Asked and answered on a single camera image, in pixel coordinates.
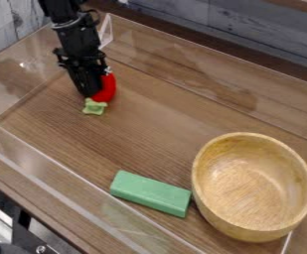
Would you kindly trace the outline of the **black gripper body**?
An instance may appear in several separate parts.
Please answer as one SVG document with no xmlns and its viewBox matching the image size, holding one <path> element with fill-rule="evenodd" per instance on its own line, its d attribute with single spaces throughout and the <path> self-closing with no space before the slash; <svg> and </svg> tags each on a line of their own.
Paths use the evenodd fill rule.
<svg viewBox="0 0 307 254">
<path fill-rule="evenodd" d="M 58 65 L 71 77 L 87 77 L 92 73 L 102 76 L 111 73 L 106 63 L 106 54 L 100 50 L 96 50 L 90 56 L 76 57 L 68 55 L 62 48 L 55 48 L 54 55 L 58 58 Z"/>
</svg>

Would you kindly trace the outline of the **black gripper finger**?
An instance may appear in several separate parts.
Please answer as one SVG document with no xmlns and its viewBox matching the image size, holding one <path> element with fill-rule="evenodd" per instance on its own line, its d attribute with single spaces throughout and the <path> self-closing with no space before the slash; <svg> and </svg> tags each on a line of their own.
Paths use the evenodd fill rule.
<svg viewBox="0 0 307 254">
<path fill-rule="evenodd" d="M 88 73 L 90 77 L 90 95 L 95 95 L 102 90 L 102 76 L 104 71 L 102 68 L 92 68 Z"/>
<path fill-rule="evenodd" d="M 75 84 L 76 90 L 83 97 L 88 97 L 87 90 L 87 76 L 83 68 L 71 68 L 68 70 L 71 80 Z"/>
</svg>

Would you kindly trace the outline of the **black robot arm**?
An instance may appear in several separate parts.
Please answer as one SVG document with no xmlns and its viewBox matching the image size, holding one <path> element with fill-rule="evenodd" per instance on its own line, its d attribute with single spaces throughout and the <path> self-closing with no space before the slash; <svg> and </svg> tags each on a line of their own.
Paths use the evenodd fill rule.
<svg viewBox="0 0 307 254">
<path fill-rule="evenodd" d="M 44 16 L 52 22 L 60 46 L 52 53 L 58 65 L 68 72 L 76 91 L 83 97 L 92 97 L 103 89 L 100 77 L 106 75 L 106 54 L 99 49 L 100 39 L 96 32 L 99 18 L 95 9 L 80 5 L 86 0 L 37 0 Z"/>
</svg>

